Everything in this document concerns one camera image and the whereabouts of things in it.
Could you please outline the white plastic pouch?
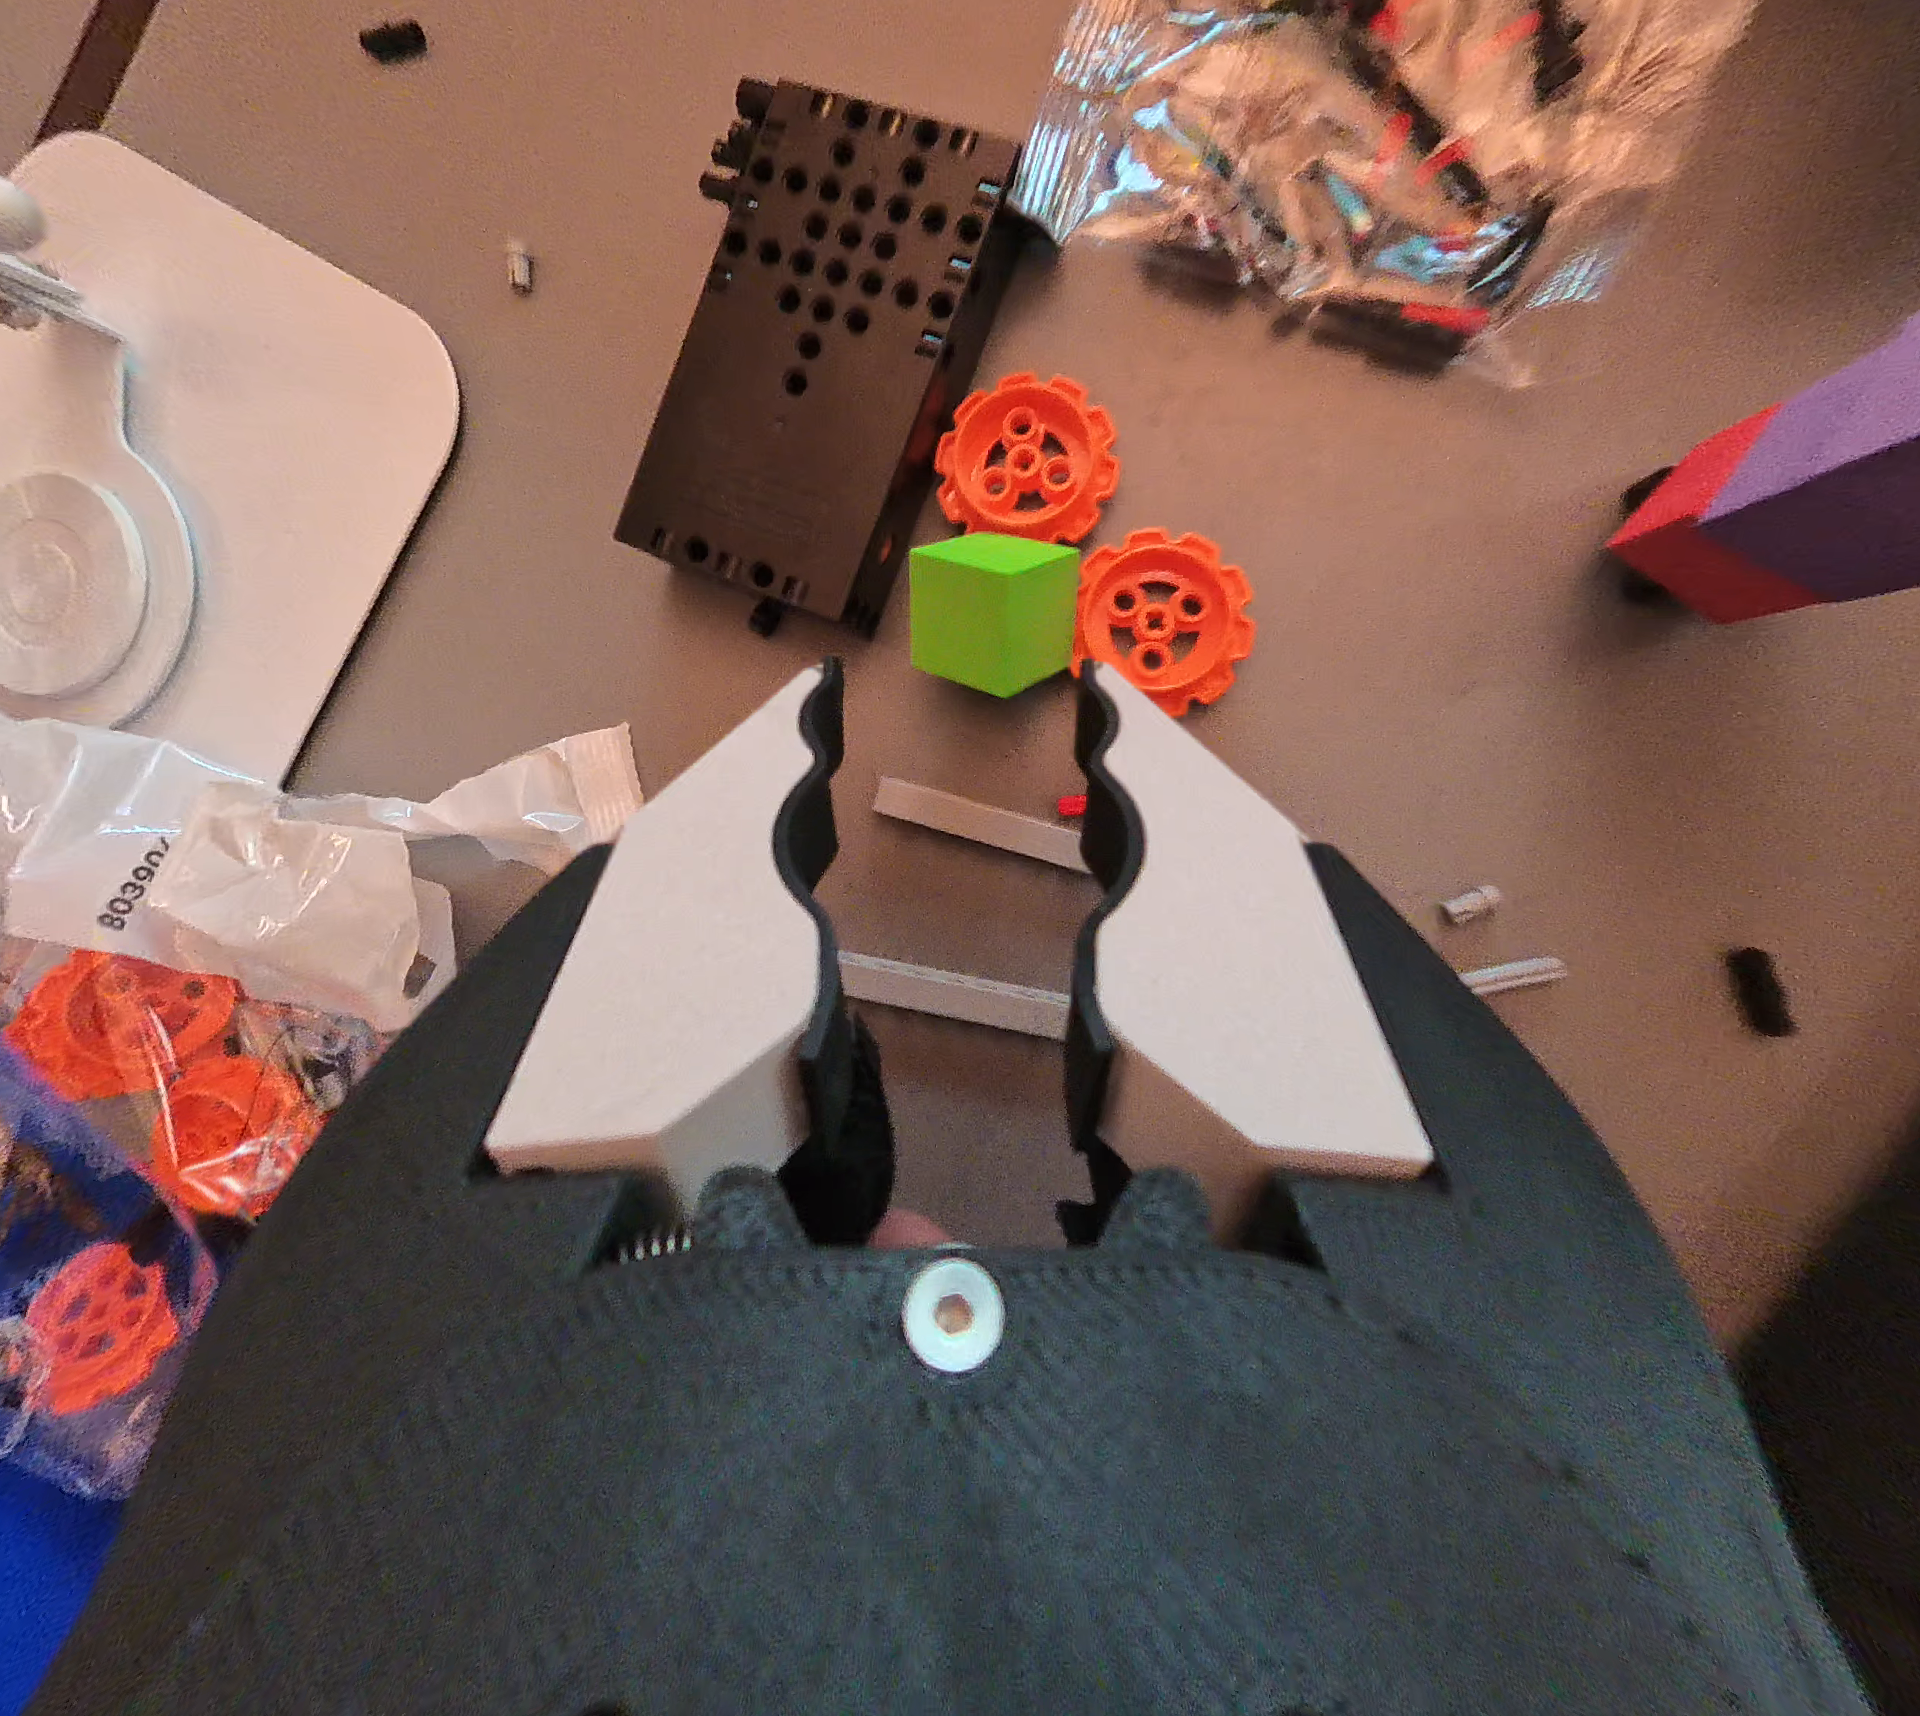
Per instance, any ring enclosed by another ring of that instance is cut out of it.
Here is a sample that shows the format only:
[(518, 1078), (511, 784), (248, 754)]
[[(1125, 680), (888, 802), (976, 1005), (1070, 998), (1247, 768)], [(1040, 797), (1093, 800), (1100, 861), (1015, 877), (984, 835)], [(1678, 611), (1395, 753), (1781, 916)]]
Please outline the white plastic pouch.
[(421, 844), (468, 841), (547, 878), (644, 804), (626, 725), (414, 802), (294, 797), (172, 743), (7, 719), (2, 787), (4, 936), (230, 979), (374, 1032), (401, 1030), (455, 972)]

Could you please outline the orange gear stack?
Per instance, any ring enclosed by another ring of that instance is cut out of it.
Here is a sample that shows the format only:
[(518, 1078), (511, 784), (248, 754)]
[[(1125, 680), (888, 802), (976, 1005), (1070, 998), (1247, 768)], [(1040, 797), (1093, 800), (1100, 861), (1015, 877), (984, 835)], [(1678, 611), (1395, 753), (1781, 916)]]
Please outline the orange gear stack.
[(1080, 546), (1122, 475), (1118, 426), (1068, 376), (1009, 374), (968, 394), (933, 453), (936, 502), (965, 534)]

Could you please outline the black perforated control box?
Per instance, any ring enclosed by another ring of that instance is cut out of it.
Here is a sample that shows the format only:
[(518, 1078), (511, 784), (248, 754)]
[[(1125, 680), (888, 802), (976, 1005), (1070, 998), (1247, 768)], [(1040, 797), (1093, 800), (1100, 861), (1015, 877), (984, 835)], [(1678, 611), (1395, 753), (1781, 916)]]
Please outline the black perforated control box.
[(870, 639), (1025, 245), (1022, 149), (799, 81), (735, 83), (721, 231), (614, 541)]

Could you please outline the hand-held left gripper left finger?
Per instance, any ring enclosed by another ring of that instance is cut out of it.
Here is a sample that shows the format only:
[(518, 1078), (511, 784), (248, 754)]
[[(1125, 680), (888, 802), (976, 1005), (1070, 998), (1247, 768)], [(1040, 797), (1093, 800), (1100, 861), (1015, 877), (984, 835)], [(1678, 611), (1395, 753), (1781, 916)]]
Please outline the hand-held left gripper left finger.
[(687, 1209), (837, 1146), (849, 1015), (817, 888), (843, 700), (837, 658), (796, 675), (627, 819), (492, 1119), (501, 1174), (626, 1171)]

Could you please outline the dark perforated panel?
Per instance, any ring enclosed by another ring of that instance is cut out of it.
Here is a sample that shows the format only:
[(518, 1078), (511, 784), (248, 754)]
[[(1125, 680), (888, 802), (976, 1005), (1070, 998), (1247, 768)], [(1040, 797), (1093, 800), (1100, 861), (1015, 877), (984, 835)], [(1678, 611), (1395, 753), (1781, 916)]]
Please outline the dark perforated panel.
[(1735, 1354), (1812, 1588), (1869, 1696), (1918, 1711), (1918, 1138)]

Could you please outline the purple foam cube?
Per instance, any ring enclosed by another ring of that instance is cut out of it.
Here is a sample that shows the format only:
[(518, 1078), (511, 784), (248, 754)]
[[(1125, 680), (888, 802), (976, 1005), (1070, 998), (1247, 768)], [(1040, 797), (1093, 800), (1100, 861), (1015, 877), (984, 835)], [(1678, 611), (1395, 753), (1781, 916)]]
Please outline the purple foam cube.
[(1787, 398), (1698, 519), (1720, 548), (1852, 602), (1918, 586), (1918, 320)]

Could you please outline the red foam cube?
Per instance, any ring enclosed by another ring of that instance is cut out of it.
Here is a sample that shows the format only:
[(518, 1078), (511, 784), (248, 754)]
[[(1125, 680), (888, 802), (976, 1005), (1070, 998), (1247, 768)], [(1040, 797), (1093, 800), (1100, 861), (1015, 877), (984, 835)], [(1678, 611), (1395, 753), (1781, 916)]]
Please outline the red foam cube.
[(1731, 545), (1708, 534), (1708, 512), (1778, 414), (1770, 405), (1704, 438), (1663, 472), (1637, 481), (1621, 498), (1608, 555), (1636, 590), (1671, 600), (1710, 625), (1787, 615), (1813, 597)]

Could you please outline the orange gear wheel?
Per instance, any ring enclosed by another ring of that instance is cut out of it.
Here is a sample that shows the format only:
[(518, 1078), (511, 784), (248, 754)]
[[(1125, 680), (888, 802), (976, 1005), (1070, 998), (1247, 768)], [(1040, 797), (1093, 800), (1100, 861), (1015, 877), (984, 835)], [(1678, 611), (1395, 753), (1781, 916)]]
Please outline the orange gear wheel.
[(1213, 707), (1253, 648), (1251, 600), (1209, 536), (1136, 529), (1082, 556), (1068, 672), (1107, 666), (1172, 719)]

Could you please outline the clear bag of orange gears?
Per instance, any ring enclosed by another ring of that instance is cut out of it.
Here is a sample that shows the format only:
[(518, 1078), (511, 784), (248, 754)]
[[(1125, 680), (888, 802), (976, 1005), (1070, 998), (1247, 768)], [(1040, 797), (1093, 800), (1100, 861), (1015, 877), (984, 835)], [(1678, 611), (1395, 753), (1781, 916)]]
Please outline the clear bag of orange gears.
[(228, 1265), (386, 1045), (230, 977), (4, 944), (4, 1465), (131, 1495)]

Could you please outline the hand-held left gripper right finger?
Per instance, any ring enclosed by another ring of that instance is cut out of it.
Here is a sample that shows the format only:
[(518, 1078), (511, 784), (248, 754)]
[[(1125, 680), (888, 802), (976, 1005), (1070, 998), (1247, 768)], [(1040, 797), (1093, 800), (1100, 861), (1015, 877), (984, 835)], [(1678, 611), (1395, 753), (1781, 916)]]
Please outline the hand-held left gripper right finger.
[(1301, 830), (1106, 665), (1076, 682), (1095, 887), (1070, 961), (1070, 1145), (1198, 1181), (1434, 1164)]

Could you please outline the small clear bag of parts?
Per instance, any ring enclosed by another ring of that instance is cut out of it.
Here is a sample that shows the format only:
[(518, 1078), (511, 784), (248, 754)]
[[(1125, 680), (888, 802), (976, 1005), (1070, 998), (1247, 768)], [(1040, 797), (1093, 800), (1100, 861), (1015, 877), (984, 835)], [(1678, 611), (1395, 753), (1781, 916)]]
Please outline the small clear bag of parts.
[(1076, 0), (1015, 213), (1380, 362), (1530, 378), (1699, 133), (1757, 0)]

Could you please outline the grey plastic beam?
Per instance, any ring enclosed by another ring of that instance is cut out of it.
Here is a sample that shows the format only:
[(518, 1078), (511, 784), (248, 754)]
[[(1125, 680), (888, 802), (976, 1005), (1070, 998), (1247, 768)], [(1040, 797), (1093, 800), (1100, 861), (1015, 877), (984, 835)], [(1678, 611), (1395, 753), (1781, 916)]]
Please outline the grey plastic beam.
[(849, 1000), (970, 1029), (1063, 1043), (1070, 998), (1063, 992), (984, 979), (918, 963), (837, 955)]
[(873, 813), (915, 830), (1047, 868), (1082, 877), (1090, 873), (1080, 833), (1066, 822), (1024, 817), (889, 775), (876, 782)]

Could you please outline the green foam cube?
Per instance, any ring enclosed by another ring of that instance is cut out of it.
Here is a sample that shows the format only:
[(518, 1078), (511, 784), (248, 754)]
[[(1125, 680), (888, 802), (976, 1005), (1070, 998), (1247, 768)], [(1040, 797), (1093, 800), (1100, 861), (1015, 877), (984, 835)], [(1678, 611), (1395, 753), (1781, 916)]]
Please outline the green foam cube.
[(987, 531), (911, 548), (911, 668), (994, 699), (1068, 672), (1082, 563), (1070, 545)]

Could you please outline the white metal stand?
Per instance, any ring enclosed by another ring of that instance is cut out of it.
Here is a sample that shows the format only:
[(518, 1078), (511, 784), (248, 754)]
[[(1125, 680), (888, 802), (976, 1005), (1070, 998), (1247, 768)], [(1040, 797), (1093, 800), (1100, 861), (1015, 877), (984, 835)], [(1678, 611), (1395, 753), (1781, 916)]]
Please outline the white metal stand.
[(440, 337), (131, 149), (4, 184), (2, 709), (277, 784), (461, 420)]

